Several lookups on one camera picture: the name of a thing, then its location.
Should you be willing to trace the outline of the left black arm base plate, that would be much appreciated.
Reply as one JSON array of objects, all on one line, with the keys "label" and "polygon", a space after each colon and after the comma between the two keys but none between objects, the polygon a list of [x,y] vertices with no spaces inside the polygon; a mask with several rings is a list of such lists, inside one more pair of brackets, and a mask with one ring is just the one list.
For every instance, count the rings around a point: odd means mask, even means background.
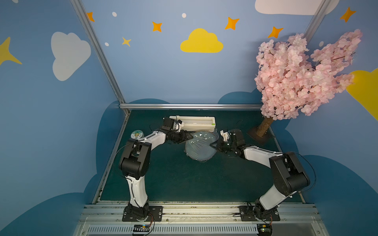
[{"label": "left black arm base plate", "polygon": [[163,214],[163,206],[149,206],[137,207],[127,205],[123,212],[123,222],[161,222]]}]

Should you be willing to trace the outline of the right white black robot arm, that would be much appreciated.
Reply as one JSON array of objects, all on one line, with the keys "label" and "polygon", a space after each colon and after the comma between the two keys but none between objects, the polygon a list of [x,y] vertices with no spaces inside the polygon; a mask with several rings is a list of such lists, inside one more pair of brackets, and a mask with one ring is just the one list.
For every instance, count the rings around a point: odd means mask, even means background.
[{"label": "right white black robot arm", "polygon": [[311,181],[294,152],[269,151],[246,144],[242,131],[233,129],[220,132],[220,138],[210,146],[223,153],[259,163],[270,168],[273,176],[272,187],[255,201],[254,215],[262,218],[273,214],[280,203],[296,192],[310,185]]}]

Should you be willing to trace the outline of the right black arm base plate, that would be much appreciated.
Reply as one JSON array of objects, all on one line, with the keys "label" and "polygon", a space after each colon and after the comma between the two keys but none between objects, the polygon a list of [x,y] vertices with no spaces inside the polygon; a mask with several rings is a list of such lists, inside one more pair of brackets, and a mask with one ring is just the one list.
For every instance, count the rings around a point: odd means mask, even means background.
[{"label": "right black arm base plate", "polygon": [[281,220],[276,207],[265,210],[262,206],[244,205],[239,206],[239,214],[242,221],[273,221],[278,222]]}]

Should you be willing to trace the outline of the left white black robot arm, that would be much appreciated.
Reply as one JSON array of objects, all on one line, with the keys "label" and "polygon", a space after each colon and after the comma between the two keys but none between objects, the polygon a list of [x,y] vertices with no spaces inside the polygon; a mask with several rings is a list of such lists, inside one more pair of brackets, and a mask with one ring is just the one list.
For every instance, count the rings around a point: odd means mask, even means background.
[{"label": "left white black robot arm", "polygon": [[176,144],[193,138],[195,129],[182,120],[164,118],[163,126],[144,138],[129,139],[121,154],[119,169],[127,180],[130,201],[125,209],[135,219],[146,218],[149,214],[149,200],[145,187],[145,175],[149,169],[151,152],[166,141]]}]

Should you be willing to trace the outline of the white plastic wrap dispenser box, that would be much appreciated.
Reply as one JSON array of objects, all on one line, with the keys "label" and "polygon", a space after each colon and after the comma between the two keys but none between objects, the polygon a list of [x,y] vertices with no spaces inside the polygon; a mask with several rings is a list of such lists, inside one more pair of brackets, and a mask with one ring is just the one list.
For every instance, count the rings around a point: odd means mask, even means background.
[{"label": "white plastic wrap dispenser box", "polygon": [[184,123],[184,130],[189,132],[213,132],[216,128],[215,117],[170,116],[169,118],[181,120]]}]

